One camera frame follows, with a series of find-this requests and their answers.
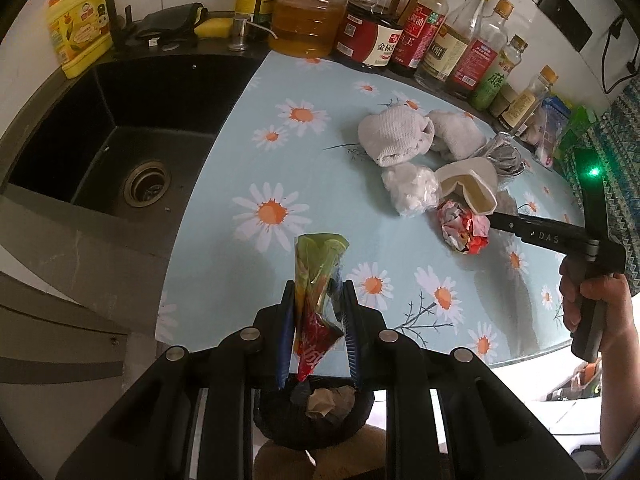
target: drain strainer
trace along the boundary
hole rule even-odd
[[[159,160],[135,168],[124,183],[124,200],[132,207],[146,207],[162,198],[169,189],[171,176]]]

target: black sink basin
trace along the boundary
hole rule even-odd
[[[9,182],[175,231],[220,128],[259,65],[207,55],[99,64],[50,110]]]

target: metal screw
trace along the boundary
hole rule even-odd
[[[179,361],[184,357],[184,348],[181,346],[172,346],[164,355],[169,361]]]
[[[247,328],[242,329],[240,337],[245,341],[255,341],[260,337],[260,331],[253,326],[248,326]]]
[[[399,335],[398,332],[391,329],[381,330],[378,334],[380,341],[384,341],[385,343],[395,343],[398,341]]]
[[[474,355],[468,348],[457,348],[456,351],[453,352],[453,357],[461,363],[470,363],[471,359],[474,358]]]

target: black trash bag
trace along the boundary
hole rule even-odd
[[[309,377],[310,393],[318,388],[339,388],[350,380],[333,377]],[[257,390],[254,395],[254,423],[266,438],[278,446],[298,451],[335,446],[355,435],[362,428],[373,407],[373,392],[356,390],[353,409],[339,426],[324,418],[306,416],[306,402],[297,406],[291,402],[293,389],[298,386],[290,376],[281,390]]]

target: floral tablecloth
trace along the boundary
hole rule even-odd
[[[493,230],[480,254],[454,253],[434,214],[401,218],[393,209],[382,168],[357,144],[357,126],[396,101],[425,113],[457,110],[382,76],[270,53],[200,173],[168,267],[156,337],[195,351],[251,324],[293,278],[295,237],[329,232],[350,242],[343,275],[360,303],[421,345],[444,352],[467,346],[498,364],[567,341],[559,254]],[[520,211],[580,225],[564,180],[519,149],[527,169],[508,190]],[[431,153],[414,162],[443,164]],[[343,354],[338,345],[317,372],[344,373]]]

